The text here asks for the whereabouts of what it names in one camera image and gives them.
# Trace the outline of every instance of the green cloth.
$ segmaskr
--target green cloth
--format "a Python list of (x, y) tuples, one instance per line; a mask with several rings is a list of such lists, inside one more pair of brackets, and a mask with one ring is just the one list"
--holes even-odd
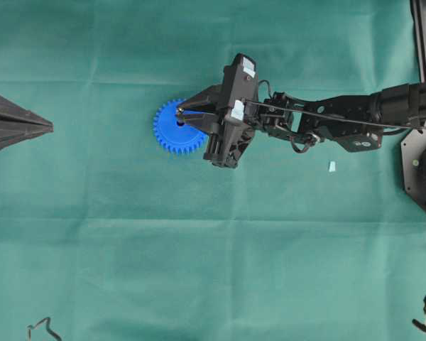
[(0, 340), (424, 340), (400, 136), (257, 133), (236, 170), (158, 145), (238, 52), (306, 99), (418, 81), (409, 1), (0, 1), (0, 94), (55, 125), (0, 152)]

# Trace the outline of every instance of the black wire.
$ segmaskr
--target black wire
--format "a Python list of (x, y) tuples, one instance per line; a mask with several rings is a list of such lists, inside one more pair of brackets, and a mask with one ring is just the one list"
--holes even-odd
[(251, 104), (255, 104), (258, 105), (260, 107), (267, 107), (267, 108), (273, 108), (273, 109), (277, 109), (277, 110), (283, 110), (285, 112), (300, 112), (302, 114), (306, 114), (306, 115), (310, 115), (310, 116), (314, 116), (314, 117), (320, 117), (322, 119), (331, 119), (333, 121), (340, 121), (340, 122), (347, 122), (347, 123), (355, 123), (355, 124), (365, 124), (368, 126), (379, 126), (381, 128), (399, 128), (399, 129), (424, 129), (426, 130), (426, 126), (420, 126), (420, 127), (412, 127), (412, 126), (398, 126), (395, 124), (381, 124), (381, 123), (373, 123), (373, 122), (366, 122), (366, 121), (358, 121), (355, 119), (342, 119), (340, 117), (336, 117), (336, 116), (326, 116), (326, 115), (322, 115), (322, 114), (317, 114), (314, 112), (309, 112), (307, 110), (303, 110), (303, 109), (288, 109), (288, 108), (283, 108), (283, 107), (277, 107), (275, 105), (272, 104), (266, 104), (266, 103), (260, 103), (260, 102), (255, 102), (255, 101), (251, 101), (249, 99), (246, 100), (247, 103), (251, 103)]
[(40, 322), (36, 323), (35, 325), (29, 325), (27, 327), (27, 340), (31, 341), (31, 331), (36, 329), (39, 325), (45, 323), (45, 329), (46, 331), (57, 341), (62, 341), (62, 338), (54, 332), (52, 329), (50, 329), (50, 318), (43, 318)]
[(289, 138), (290, 144), (292, 145), (292, 149), (294, 150), (294, 152), (298, 153), (298, 154), (303, 154), (306, 153), (307, 150), (311, 147), (310, 144), (305, 144), (303, 146), (303, 149), (299, 149), (298, 146), (295, 144), (295, 137), (291, 136)]
[(271, 97), (272, 97), (272, 95), (271, 95), (271, 85), (270, 85), (270, 82), (269, 82), (269, 81), (267, 81), (267, 80), (261, 80), (261, 81), (258, 83), (258, 86), (261, 86), (263, 83), (266, 83), (266, 84), (267, 84), (267, 88), (268, 88), (268, 96), (271, 98)]
[(398, 135), (398, 134), (403, 133), (404, 131), (407, 131), (407, 129), (395, 129), (395, 130), (390, 130), (390, 131), (384, 131), (382, 133), (382, 135), (384, 135), (384, 136)]

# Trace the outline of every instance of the black metal plate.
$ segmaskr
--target black metal plate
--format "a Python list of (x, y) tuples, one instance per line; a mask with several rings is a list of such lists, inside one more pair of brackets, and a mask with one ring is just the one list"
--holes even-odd
[(426, 182), (418, 175), (422, 152), (426, 149), (426, 130), (423, 134), (411, 131), (400, 144), (403, 155), (404, 186), (406, 193), (426, 211)]

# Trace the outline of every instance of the white sticker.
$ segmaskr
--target white sticker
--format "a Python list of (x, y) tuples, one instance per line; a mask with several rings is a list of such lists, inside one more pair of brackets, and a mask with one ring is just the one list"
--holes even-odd
[(328, 171), (330, 173), (336, 172), (336, 162), (335, 161), (329, 162)]
[(246, 57), (243, 57), (243, 71), (250, 75), (252, 78), (254, 78), (254, 76), (256, 75), (254, 63)]
[(232, 112), (230, 115), (235, 119), (239, 119), (240, 121), (243, 121), (244, 104), (242, 101), (239, 101), (239, 100), (235, 101), (234, 108), (232, 109)]

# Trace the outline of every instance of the white label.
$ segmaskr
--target white label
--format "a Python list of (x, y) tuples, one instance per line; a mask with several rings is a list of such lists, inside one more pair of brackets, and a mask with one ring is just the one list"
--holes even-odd
[(243, 121), (244, 116), (244, 104), (242, 101), (236, 100), (235, 106), (232, 109), (232, 113), (230, 114), (235, 119), (239, 119), (240, 121)]
[(243, 71), (250, 75), (252, 78), (256, 75), (256, 69), (254, 67), (253, 62), (251, 62), (248, 58), (243, 57)]

